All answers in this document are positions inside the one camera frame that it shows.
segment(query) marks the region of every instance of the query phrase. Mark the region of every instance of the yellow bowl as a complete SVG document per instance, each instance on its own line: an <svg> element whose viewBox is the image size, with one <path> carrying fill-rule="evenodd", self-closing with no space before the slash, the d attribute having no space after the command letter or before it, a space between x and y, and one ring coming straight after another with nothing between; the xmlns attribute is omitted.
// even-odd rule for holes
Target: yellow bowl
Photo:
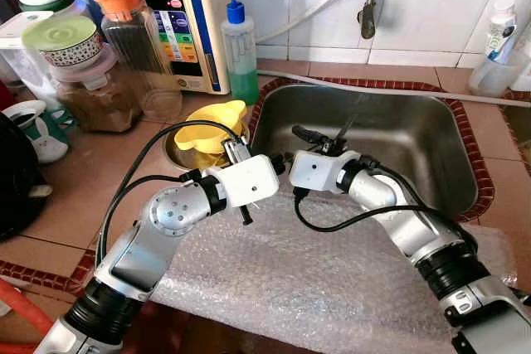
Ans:
<svg viewBox="0 0 531 354"><path fill-rule="evenodd" d="M186 120L211 120L224 124L236 134L241 134L241 120L247 113L246 103L237 99L225 104L212 104L202 107L187 117ZM175 143L179 149L195 148L200 153L222 153L222 142L228 133L214 126L187 126L175 134Z"/></svg>

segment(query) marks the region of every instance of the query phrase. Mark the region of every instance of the countertop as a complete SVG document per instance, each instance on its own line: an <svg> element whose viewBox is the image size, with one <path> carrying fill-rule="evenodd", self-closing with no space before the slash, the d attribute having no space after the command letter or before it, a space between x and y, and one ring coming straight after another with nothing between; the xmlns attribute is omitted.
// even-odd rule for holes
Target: countertop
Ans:
<svg viewBox="0 0 531 354"><path fill-rule="evenodd" d="M297 75L419 81L455 93L468 93L466 81L471 73L454 68L306 61L263 60L259 67ZM260 83L265 85L271 80L261 77ZM183 98L183 118L204 104L229 99L192 93ZM470 222L499 228L507 235L516 259L519 287L531 290L531 177L499 107L477 103L463 106L494 183L494 200L489 209ZM165 126L141 119L122 134L73 132L68 154L42 168L54 188L45 210L20 235L0 244L0 273L43 285L51 296L79 291L90 274L95 238L114 190L139 150ZM136 176L153 173L180 173L164 157L162 144L153 148ZM164 185L145 184L124 199L114 215L110 243L132 225L144 201ZM44 284L43 279L51 281Z"/></svg>

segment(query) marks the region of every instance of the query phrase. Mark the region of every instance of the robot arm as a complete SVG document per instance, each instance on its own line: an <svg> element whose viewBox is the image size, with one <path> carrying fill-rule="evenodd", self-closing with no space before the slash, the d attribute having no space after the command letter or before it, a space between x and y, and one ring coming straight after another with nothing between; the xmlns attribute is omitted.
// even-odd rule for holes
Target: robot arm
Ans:
<svg viewBox="0 0 531 354"><path fill-rule="evenodd" d="M393 178L372 172L362 156L338 157L298 151L290 171L295 187L347 193L365 210L410 205ZM389 211L373 217L411 261L439 300L460 354L531 352L527 308L479 262L475 248L441 218L419 211Z"/></svg>
<svg viewBox="0 0 531 354"><path fill-rule="evenodd" d="M250 158L241 143L231 146L236 164L211 167L200 179L164 188L146 203L139 221L103 258L84 296L56 320L35 353L119 352L123 335L168 269L183 237L219 211L276 193L279 183L269 158Z"/></svg>

